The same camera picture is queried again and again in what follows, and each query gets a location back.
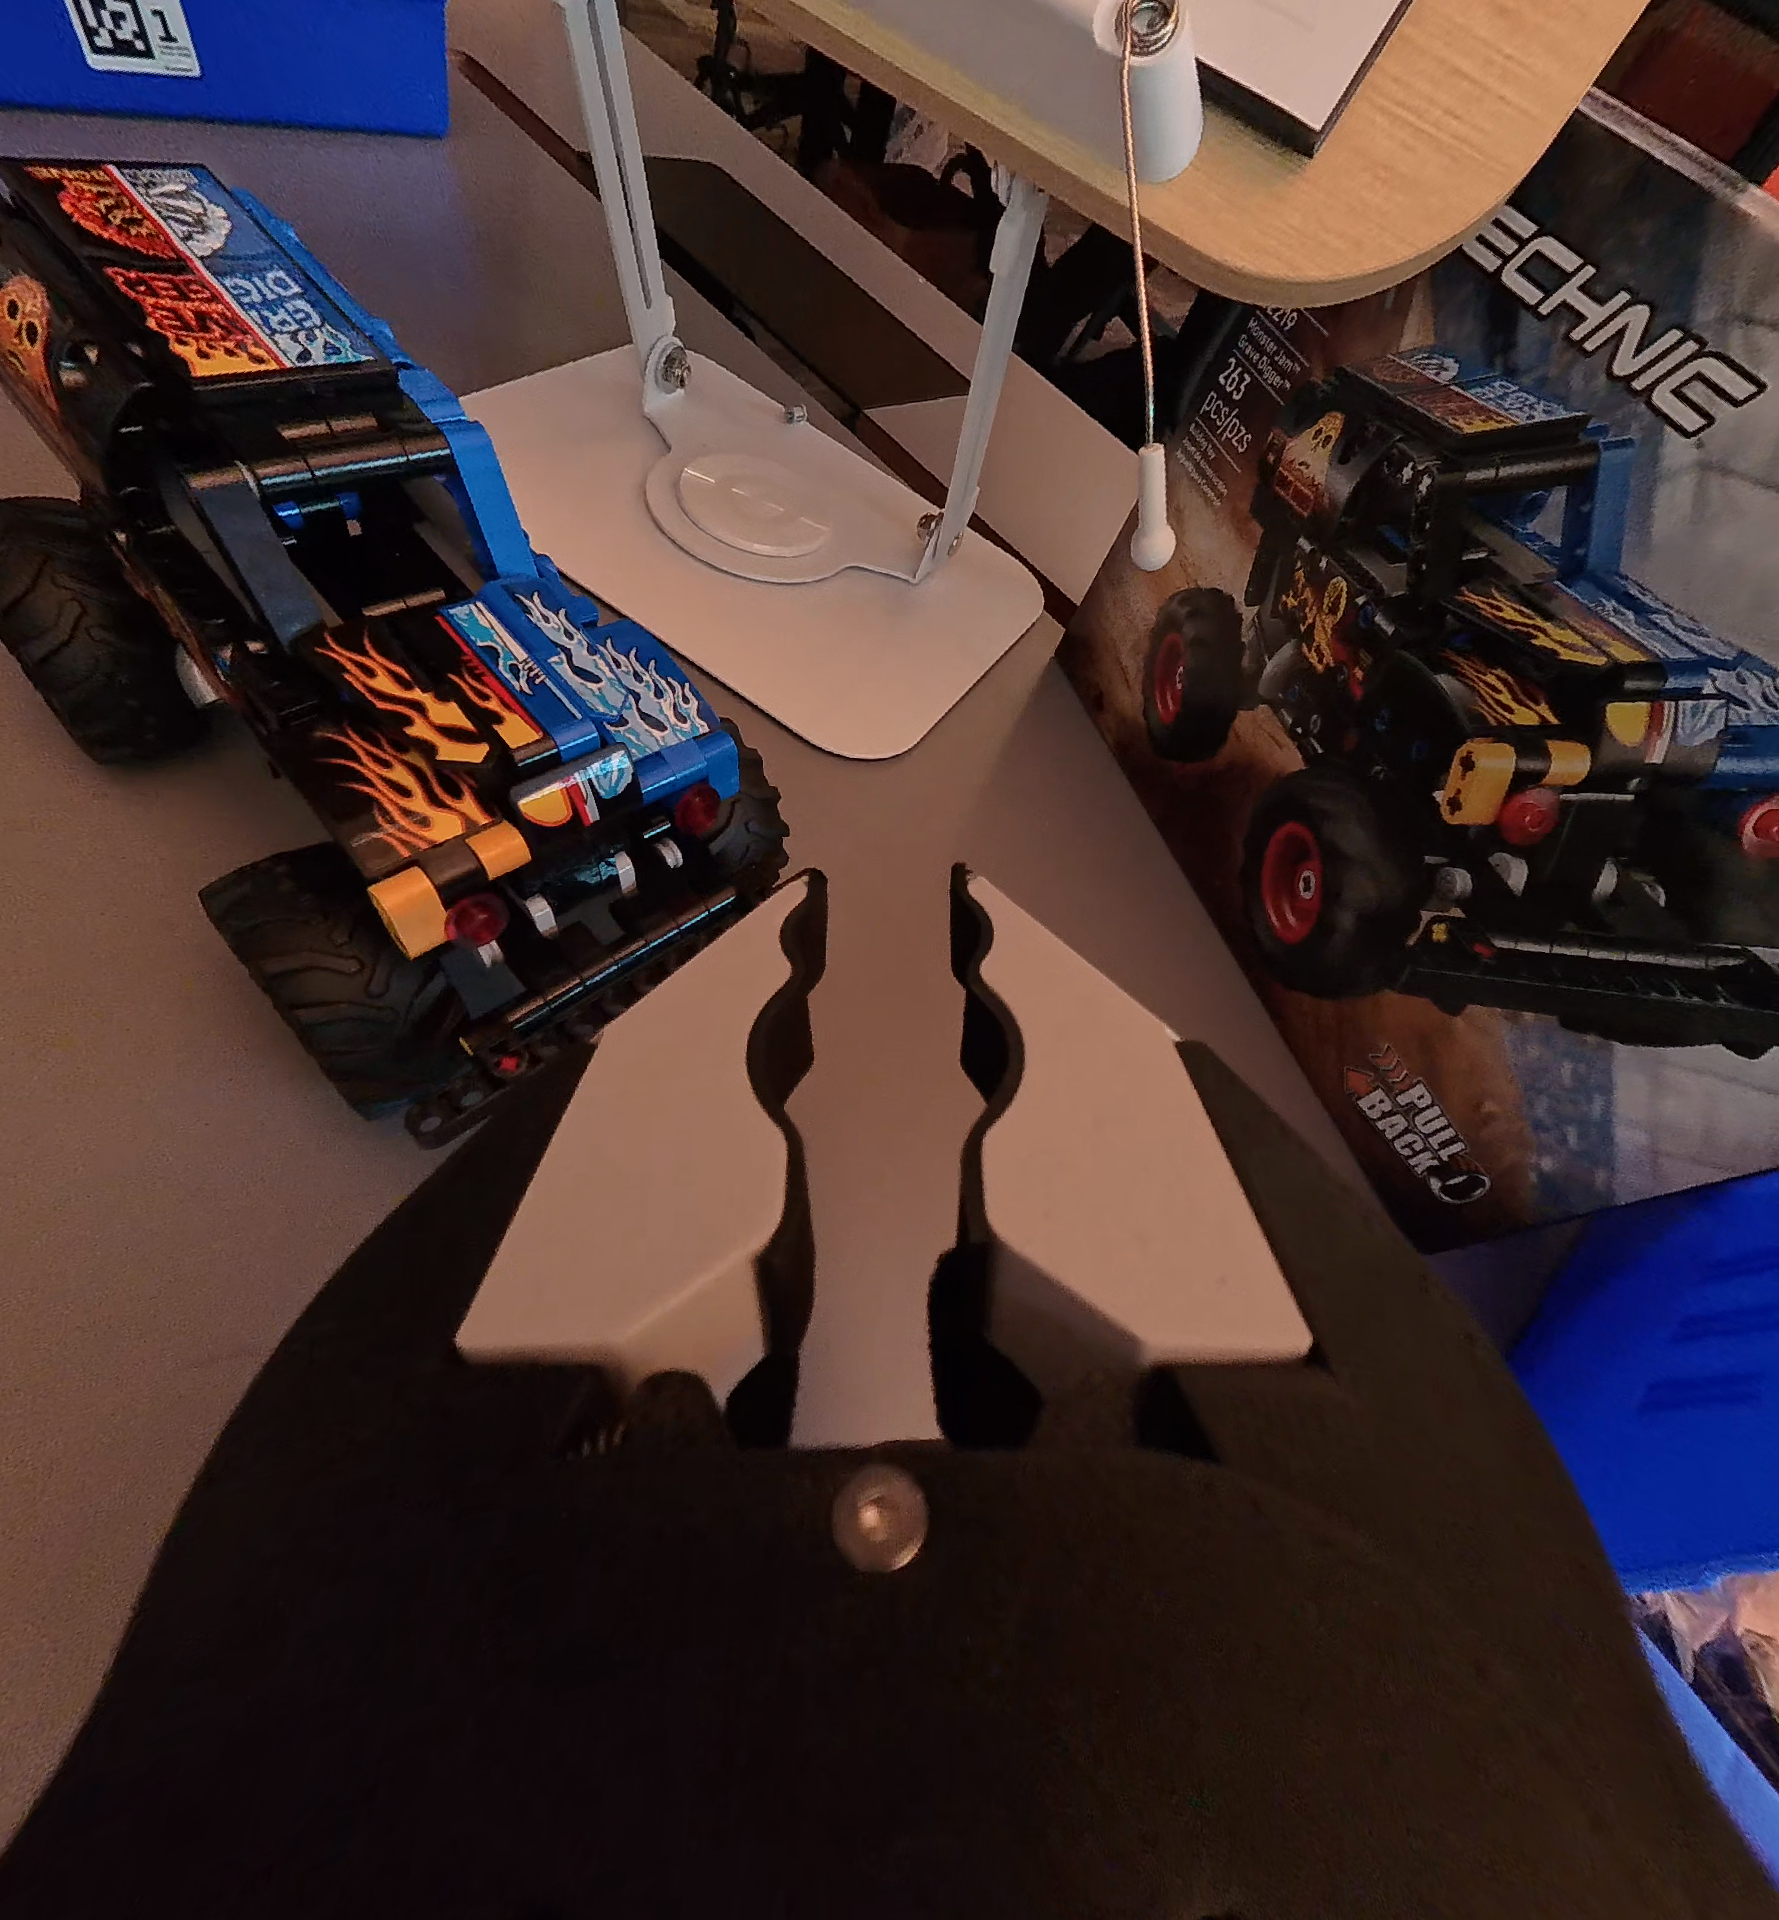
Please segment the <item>white book stand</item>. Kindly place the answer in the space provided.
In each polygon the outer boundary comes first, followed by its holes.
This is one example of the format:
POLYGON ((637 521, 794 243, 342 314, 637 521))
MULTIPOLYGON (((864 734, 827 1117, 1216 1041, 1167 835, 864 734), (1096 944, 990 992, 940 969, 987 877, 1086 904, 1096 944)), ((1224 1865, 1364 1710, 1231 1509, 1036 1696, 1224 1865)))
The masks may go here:
POLYGON ((1551 143, 1640 3, 1407 3, 1312 158, 1203 107, 1186 3, 774 3, 1008 168, 946 501, 685 349, 615 3, 560 3, 626 312, 469 398, 530 535, 717 682, 847 757, 913 747, 1042 611, 971 533, 1047 199, 1208 292, 1330 305, 1432 264, 1551 143))

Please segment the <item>shiny clear plastic bag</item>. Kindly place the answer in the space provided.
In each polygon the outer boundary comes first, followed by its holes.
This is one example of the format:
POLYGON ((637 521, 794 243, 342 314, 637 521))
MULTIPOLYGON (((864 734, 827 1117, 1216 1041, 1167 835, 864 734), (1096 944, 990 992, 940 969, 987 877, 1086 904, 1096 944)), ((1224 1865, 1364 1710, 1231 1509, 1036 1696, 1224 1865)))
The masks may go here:
POLYGON ((1637 1625, 1779 1790, 1779 1572, 1642 1592, 1637 1625))

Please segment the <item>flame-printed toy monster truck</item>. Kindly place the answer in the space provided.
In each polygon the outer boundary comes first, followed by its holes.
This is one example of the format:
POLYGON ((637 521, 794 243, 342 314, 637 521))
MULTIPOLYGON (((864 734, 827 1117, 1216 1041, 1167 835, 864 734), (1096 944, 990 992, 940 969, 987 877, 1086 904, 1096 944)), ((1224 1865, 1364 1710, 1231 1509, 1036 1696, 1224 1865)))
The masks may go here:
POLYGON ((488 432, 194 164, 0 158, 0 643, 101 765, 253 735, 325 839, 202 888, 325 1082, 426 1146, 779 882, 757 750, 529 541, 488 432))

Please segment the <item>grey desk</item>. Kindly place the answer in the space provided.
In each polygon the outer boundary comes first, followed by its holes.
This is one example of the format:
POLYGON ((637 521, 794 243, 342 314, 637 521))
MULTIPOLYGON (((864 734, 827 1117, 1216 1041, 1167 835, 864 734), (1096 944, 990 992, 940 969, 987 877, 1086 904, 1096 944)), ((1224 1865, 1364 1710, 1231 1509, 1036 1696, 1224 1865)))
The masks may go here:
MULTIPOLYGON (((444 139, 0 110, 0 153, 194 158, 296 223, 474 394, 623 347, 557 14, 452 3, 444 139)), ((815 1308, 797 1436, 926 1436, 924 1286, 975 1113, 955 1061, 967 862, 1225 1064, 1369 1196, 1324 1104, 1054 664, 1040 618, 911 751, 827 756, 709 697, 827 874, 805 1139, 815 1308)), ((262 1360, 439 1155, 352 1117, 199 907, 311 841, 235 729, 85 762, 0 649, 0 1850, 98 1691, 157 1545, 262 1360)))

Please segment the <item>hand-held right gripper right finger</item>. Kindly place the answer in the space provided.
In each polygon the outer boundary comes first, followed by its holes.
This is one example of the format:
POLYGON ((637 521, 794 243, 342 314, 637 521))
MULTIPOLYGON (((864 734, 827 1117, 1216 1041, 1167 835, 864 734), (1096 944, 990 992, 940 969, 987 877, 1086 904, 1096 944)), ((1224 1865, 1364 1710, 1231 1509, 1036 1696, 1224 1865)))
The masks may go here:
POLYGON ((1164 1366, 1305 1360, 1314 1336, 1164 1021, 967 867, 951 972, 983 1107, 929 1290, 944 1436, 1017 1446, 1093 1376, 1137 1400, 1164 1366))

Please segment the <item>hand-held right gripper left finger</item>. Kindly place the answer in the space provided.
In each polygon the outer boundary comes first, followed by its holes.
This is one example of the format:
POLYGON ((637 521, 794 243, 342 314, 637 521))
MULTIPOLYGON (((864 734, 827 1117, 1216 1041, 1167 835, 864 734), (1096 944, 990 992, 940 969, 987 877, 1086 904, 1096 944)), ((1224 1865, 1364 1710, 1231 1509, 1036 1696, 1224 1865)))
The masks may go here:
POLYGON ((827 886, 789 877, 604 1029, 456 1334, 474 1360, 595 1366, 618 1396, 693 1372, 785 1444, 813 1292, 808 996, 827 886))

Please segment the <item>blue storage bin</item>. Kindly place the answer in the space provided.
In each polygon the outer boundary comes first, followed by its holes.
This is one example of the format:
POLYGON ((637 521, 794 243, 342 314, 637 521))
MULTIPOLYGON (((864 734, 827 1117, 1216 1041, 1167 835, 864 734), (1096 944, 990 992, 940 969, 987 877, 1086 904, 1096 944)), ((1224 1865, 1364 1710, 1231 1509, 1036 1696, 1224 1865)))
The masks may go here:
MULTIPOLYGON (((1510 1364, 1629 1597, 1779 1572, 1779 1169, 1599 1212, 1510 1364)), ((1779 1884, 1779 1790, 1637 1626, 1779 1884)))
POLYGON ((0 107, 444 136, 444 2, 0 2, 0 107))

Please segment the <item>instruction booklet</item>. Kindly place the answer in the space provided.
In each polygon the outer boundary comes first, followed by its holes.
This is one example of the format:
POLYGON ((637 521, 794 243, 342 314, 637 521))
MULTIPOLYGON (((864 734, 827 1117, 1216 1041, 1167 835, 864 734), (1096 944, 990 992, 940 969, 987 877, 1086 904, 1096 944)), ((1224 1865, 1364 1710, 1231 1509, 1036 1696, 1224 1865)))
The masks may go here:
POLYGON ((1203 97, 1314 155, 1407 2, 1188 2, 1203 97))

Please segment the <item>dark toy box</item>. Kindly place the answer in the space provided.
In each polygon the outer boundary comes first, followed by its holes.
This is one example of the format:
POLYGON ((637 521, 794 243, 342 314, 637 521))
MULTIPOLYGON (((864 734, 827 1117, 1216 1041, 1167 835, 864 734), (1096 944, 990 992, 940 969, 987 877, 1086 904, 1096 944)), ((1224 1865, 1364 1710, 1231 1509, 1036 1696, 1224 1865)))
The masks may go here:
POLYGON ((1060 649, 1426 1250, 1779 1165, 1779 206, 1601 95, 1240 308, 1060 649))

